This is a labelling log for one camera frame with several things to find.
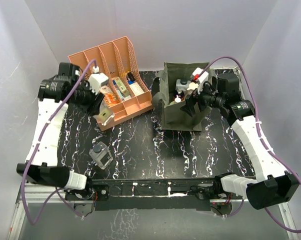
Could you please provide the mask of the clear square bottle grey cap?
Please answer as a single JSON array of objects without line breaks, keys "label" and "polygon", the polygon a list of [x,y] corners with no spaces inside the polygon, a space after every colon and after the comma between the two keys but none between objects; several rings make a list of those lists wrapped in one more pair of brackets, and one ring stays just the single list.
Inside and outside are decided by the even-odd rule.
[{"label": "clear square bottle grey cap", "polygon": [[93,118],[99,125],[106,126],[115,117],[114,112],[103,100],[99,106],[99,113],[93,115]]}]

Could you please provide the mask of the yellow round pump bottle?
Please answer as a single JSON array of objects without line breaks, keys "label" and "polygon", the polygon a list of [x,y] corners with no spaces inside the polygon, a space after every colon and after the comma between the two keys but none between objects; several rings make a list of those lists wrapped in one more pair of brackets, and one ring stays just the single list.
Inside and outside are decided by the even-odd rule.
[{"label": "yellow round pump bottle", "polygon": [[184,100],[183,97],[177,96],[177,97],[175,97],[175,98],[173,99],[173,101],[170,102],[169,105],[172,106],[172,105],[174,105],[174,104],[179,104],[179,103],[183,102],[183,100]]}]

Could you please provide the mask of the brown pump bottle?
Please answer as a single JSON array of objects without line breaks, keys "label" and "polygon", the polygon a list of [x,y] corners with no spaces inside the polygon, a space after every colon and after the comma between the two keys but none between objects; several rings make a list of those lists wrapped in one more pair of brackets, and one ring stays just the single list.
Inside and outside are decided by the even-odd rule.
[{"label": "brown pump bottle", "polygon": [[199,84],[192,81],[192,82],[188,85],[188,88],[187,88],[187,90],[186,90],[186,92],[185,92],[185,96],[197,94],[197,93],[198,93],[198,87],[199,87]]}]

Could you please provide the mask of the orange blue pump bottle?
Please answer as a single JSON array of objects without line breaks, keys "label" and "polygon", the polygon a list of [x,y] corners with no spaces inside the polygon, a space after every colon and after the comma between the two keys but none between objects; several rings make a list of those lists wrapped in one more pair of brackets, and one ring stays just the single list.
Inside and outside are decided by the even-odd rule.
[{"label": "orange blue pump bottle", "polygon": [[183,99],[184,95],[185,94],[182,90],[175,90],[173,94],[174,98],[180,98],[181,100]]}]

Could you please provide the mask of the white rectangular bottle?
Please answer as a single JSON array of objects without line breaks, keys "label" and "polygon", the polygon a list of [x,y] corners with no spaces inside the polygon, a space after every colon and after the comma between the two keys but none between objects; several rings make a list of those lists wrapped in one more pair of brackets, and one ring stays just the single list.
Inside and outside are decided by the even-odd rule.
[{"label": "white rectangular bottle", "polygon": [[177,79],[175,84],[175,90],[178,92],[180,91],[186,92],[187,89],[189,88],[190,83],[191,81],[185,78]]}]

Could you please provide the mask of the green canvas bag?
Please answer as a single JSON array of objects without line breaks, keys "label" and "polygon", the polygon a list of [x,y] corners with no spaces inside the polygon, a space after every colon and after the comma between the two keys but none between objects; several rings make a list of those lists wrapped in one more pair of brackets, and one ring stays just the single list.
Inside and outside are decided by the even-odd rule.
[{"label": "green canvas bag", "polygon": [[200,63],[171,63],[166,62],[153,80],[151,95],[152,105],[156,108],[161,103],[161,129],[172,131],[202,131],[202,121],[209,115],[212,108],[206,106],[200,110],[194,105],[195,115],[190,116],[181,110],[186,103],[182,100],[172,104],[173,93],[178,79],[189,79],[196,68],[204,69],[207,62]]}]

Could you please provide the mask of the clear twin bottle pack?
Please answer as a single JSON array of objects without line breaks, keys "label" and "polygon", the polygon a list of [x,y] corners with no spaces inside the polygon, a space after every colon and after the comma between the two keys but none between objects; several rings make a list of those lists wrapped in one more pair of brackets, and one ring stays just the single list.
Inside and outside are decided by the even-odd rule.
[{"label": "clear twin bottle pack", "polygon": [[101,141],[92,147],[89,155],[101,170],[105,170],[113,161],[108,146]]}]

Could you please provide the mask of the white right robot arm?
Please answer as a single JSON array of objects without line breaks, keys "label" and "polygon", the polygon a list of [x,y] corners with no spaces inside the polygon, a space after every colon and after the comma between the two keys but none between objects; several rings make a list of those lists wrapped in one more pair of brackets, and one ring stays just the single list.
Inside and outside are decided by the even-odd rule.
[{"label": "white right robot arm", "polygon": [[197,68],[190,76],[185,96],[185,105],[180,109],[193,117],[194,106],[200,111],[206,108],[219,109],[231,129],[237,134],[246,150],[255,171],[255,178],[246,178],[234,173],[224,173],[214,178],[213,192],[218,198],[226,198],[230,193],[247,199],[256,209],[288,202],[299,186],[293,174],[270,155],[257,130],[255,108],[243,99],[240,80],[234,73],[222,73],[208,80],[209,74],[199,73]]}]

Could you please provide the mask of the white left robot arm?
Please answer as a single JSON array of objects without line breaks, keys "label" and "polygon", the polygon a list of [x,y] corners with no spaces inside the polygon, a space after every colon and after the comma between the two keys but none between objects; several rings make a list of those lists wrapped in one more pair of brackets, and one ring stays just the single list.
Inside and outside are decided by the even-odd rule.
[{"label": "white left robot arm", "polygon": [[104,101],[101,88],[108,80],[100,72],[95,59],[85,69],[61,62],[56,75],[42,80],[37,95],[38,117],[31,148],[25,163],[16,166],[16,172],[22,177],[22,196],[25,195],[26,183],[75,190],[84,200],[93,196],[94,187],[88,184],[86,175],[58,165],[58,145],[70,105],[76,105],[89,116],[101,115]]}]

